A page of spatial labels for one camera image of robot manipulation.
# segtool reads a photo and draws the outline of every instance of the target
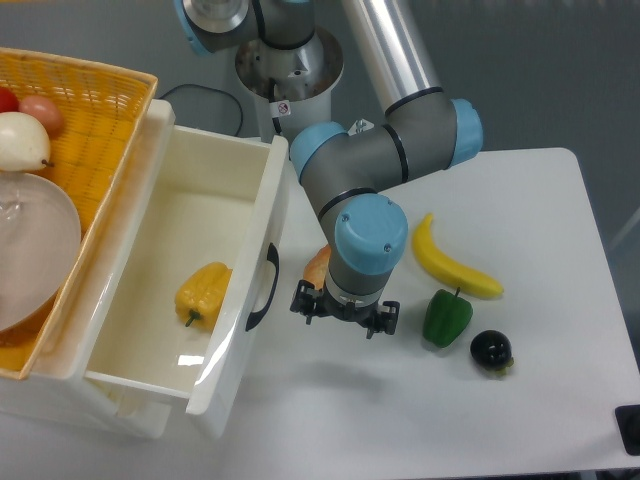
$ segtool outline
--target silver metal tube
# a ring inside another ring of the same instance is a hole
[[[182,4],[191,21],[211,33],[232,31],[249,10],[249,0],[183,0]]]
[[[383,110],[440,86],[406,0],[343,0]]]

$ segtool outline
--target black object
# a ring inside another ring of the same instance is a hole
[[[566,473],[536,473],[529,475],[509,475],[507,477],[483,477],[485,480],[580,480],[580,474],[577,472]]]
[[[276,101],[276,81],[273,78],[269,79],[269,103]],[[280,126],[280,119],[278,117],[271,117],[273,122],[273,129],[276,131],[276,135],[282,135],[282,127]]]
[[[315,290],[314,285],[306,280],[300,280],[293,294],[290,310],[307,317],[307,325],[311,325],[313,317],[334,316],[345,322],[355,322],[367,329],[367,339],[374,333],[384,332],[393,335],[396,332],[400,304],[398,302],[383,302],[366,307],[356,307],[353,302],[342,304],[336,301],[326,290]]]
[[[624,449],[629,455],[640,455],[640,405],[624,405],[615,412]]]
[[[242,110],[242,105],[240,104],[240,100],[231,95],[229,92],[225,92],[224,90],[220,90],[219,88],[207,87],[205,85],[198,85],[197,83],[182,83],[180,85],[176,85],[175,87],[169,89],[167,92],[158,96],[159,100],[166,100],[166,98],[178,90],[182,90],[183,88],[195,88],[199,90],[204,90],[205,92],[211,93],[219,93],[220,95],[224,95],[225,97],[231,99],[236,106],[238,107],[238,113],[240,114],[240,121],[238,122],[238,126],[236,127],[235,132],[233,133],[234,137],[237,137],[242,129],[242,125],[244,124],[244,110]]]
[[[322,218],[325,214],[335,207],[337,204],[344,202],[347,198],[352,198],[357,195],[363,195],[365,193],[378,193],[373,188],[369,187],[357,187],[352,188],[351,190],[347,190],[346,192],[342,192],[340,195],[336,195],[331,200],[329,200],[318,212],[318,222],[322,222]]]
[[[504,333],[485,330],[471,342],[471,356],[482,368],[498,372],[513,364],[511,342]]]
[[[247,318],[247,326],[245,331],[249,331],[258,326],[264,316],[269,311],[273,295],[276,293],[276,285],[278,285],[278,277],[280,276],[280,255],[278,255],[278,249],[273,243],[269,244],[269,250],[267,251],[267,262],[271,262],[276,268],[276,274],[273,277],[273,283],[271,284],[271,292],[269,292],[269,299],[267,303],[257,312],[251,312],[249,318]]]
[[[425,95],[429,95],[430,93],[442,93],[442,92],[444,92],[442,87],[429,87],[429,88],[425,88],[423,90],[419,90],[417,92],[414,92],[411,95],[407,95],[406,97],[401,98],[396,103],[394,103],[389,108],[387,108],[387,110],[384,112],[384,116],[385,116],[385,118],[388,117],[395,110],[400,108],[402,105],[406,105],[407,103],[409,103],[412,100],[415,100],[416,98],[423,97]]]
[[[393,144],[396,146],[396,150],[398,151],[400,170],[402,171],[401,183],[407,183],[407,181],[409,180],[409,164],[407,163],[407,152],[404,151],[404,147],[402,146],[402,140],[400,139],[398,132],[396,132],[388,123],[382,125],[382,128],[387,131],[387,133],[391,137],[391,140],[393,140]]]

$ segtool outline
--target gray floor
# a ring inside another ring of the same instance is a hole
[[[344,125],[360,117],[381,121],[340,2],[316,4],[318,23],[339,39],[346,60],[334,93],[335,119]],[[640,351],[640,226],[621,235],[640,207],[640,1],[411,4],[445,90],[480,112],[486,150],[561,146],[580,159]],[[187,82],[228,90],[247,113],[241,135],[257,134],[250,99],[233,74],[233,52],[195,56],[169,0],[3,3],[0,45],[147,71],[160,79],[159,93]],[[182,125],[232,133],[238,122],[234,105],[222,96],[187,92],[172,103]]]

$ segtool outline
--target blue joint cover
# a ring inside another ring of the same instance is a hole
[[[347,131],[339,123],[321,122],[305,128],[293,139],[289,158],[298,174],[298,181],[302,178],[302,171],[313,154],[328,140],[342,134],[347,135]]]
[[[409,233],[407,217],[384,195],[365,193],[351,200],[335,225],[336,249],[364,275],[389,272],[402,258]]]
[[[456,109],[456,148],[449,168],[475,157],[482,149],[483,131],[478,112],[471,103],[462,98],[451,100]]]
[[[187,36],[191,49],[200,56],[210,54],[211,52],[205,48],[200,40],[198,40],[198,37],[191,28],[191,25],[189,25],[189,20],[187,20],[187,16],[184,14],[184,8],[182,8],[182,0],[173,0],[173,6],[176,9],[176,15],[178,16],[178,20],[180,20],[180,25],[182,25],[182,29],[184,30],[184,34]]]

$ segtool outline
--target tomato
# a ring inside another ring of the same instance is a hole
[[[0,113],[17,112],[19,106],[20,102],[13,92],[8,88],[0,87]]]

